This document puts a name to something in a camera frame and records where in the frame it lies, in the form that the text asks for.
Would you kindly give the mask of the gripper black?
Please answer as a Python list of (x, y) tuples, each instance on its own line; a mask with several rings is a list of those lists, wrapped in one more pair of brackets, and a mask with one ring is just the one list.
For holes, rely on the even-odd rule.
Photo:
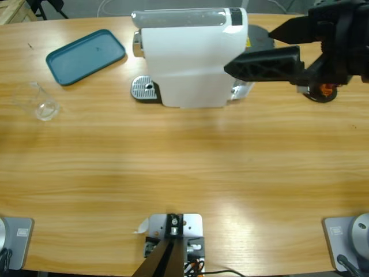
[(347, 85), (353, 76), (368, 83), (368, 1), (324, 1), (303, 17), (269, 32), (287, 44), (321, 43), (321, 55), (307, 69), (298, 46), (244, 51), (224, 66), (245, 82), (286, 81), (300, 87)]

